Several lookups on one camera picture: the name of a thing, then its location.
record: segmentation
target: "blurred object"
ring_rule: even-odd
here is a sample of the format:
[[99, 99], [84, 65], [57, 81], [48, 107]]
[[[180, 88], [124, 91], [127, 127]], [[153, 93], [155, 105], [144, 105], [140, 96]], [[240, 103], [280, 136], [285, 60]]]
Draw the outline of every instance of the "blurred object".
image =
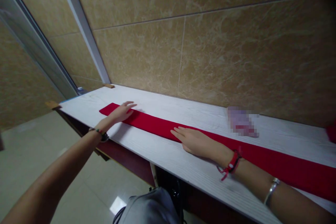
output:
[[244, 107], [228, 107], [227, 114], [230, 127], [234, 133], [238, 133], [240, 136], [259, 137], [259, 133], [249, 117], [250, 110]]
[[88, 91], [86, 91], [83, 87], [78, 87], [77, 90], [79, 95], [84, 95], [88, 93]]
[[329, 125], [326, 128], [326, 131], [327, 131], [330, 142], [333, 142], [336, 144], [336, 119], [333, 124]]
[[0, 133], [0, 151], [4, 150], [4, 143], [2, 142], [1, 133]]

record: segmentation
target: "silver bangle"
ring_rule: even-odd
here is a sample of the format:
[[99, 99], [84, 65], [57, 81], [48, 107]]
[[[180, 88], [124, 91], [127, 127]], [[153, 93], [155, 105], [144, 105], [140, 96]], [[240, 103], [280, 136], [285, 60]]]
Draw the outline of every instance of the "silver bangle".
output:
[[272, 182], [272, 186], [271, 188], [269, 189], [269, 192], [264, 200], [264, 205], [268, 206], [268, 203], [272, 197], [272, 194], [273, 194], [273, 191], [275, 190], [276, 186], [280, 184], [280, 180], [277, 179], [277, 178], [274, 178], [273, 179], [273, 182]]

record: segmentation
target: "forearm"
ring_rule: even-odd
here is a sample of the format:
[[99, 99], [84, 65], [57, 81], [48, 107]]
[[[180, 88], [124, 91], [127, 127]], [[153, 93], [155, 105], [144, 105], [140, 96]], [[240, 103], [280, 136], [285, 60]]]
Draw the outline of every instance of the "forearm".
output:
[[49, 223], [61, 197], [100, 140], [97, 132], [82, 137], [38, 177], [2, 223]]
[[[214, 157], [222, 167], [232, 159], [233, 152], [223, 147], [222, 152], [229, 153]], [[245, 185], [261, 202], [264, 202], [274, 177], [245, 159], [241, 159], [235, 178]], [[313, 201], [281, 182], [274, 190], [269, 208], [282, 223], [332, 223], [333, 215]]]

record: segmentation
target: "red object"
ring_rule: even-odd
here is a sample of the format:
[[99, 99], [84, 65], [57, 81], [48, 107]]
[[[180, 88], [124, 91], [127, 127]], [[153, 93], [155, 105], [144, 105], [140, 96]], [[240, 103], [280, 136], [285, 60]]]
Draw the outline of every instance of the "red object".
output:
[[228, 176], [229, 173], [234, 172], [236, 170], [236, 168], [239, 165], [240, 159], [241, 159], [240, 153], [237, 150], [235, 150], [232, 160], [230, 161], [230, 163], [228, 164], [228, 166], [224, 170], [221, 170], [219, 168], [219, 166], [217, 166], [218, 171], [220, 173], [224, 173], [224, 176], [222, 177], [221, 181], [226, 179], [226, 177]]
[[[111, 103], [101, 109], [100, 113], [107, 116], [117, 107], [119, 105]], [[137, 110], [134, 110], [133, 114], [124, 123], [175, 142], [180, 142], [180, 140], [170, 132], [174, 127], [181, 126], [199, 130], [231, 150], [239, 149], [244, 158], [286, 184], [336, 203], [335, 168], [167, 121]]]
[[336, 120], [334, 123], [326, 128], [330, 142], [336, 144]]

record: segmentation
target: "hand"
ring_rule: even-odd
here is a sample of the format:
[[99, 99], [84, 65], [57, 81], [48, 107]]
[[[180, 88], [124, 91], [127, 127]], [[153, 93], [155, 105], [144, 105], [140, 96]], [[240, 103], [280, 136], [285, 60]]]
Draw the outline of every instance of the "hand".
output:
[[222, 160], [225, 156], [228, 163], [233, 157], [232, 150], [200, 131], [179, 127], [170, 132], [182, 142], [183, 149], [191, 154], [206, 157], [215, 162], [218, 162], [219, 159]]
[[135, 107], [137, 104], [134, 104], [133, 101], [127, 101], [121, 104], [118, 108], [113, 110], [106, 118], [101, 120], [96, 128], [101, 129], [104, 132], [107, 132], [114, 124], [122, 122], [130, 117], [133, 111], [129, 111], [131, 108]]

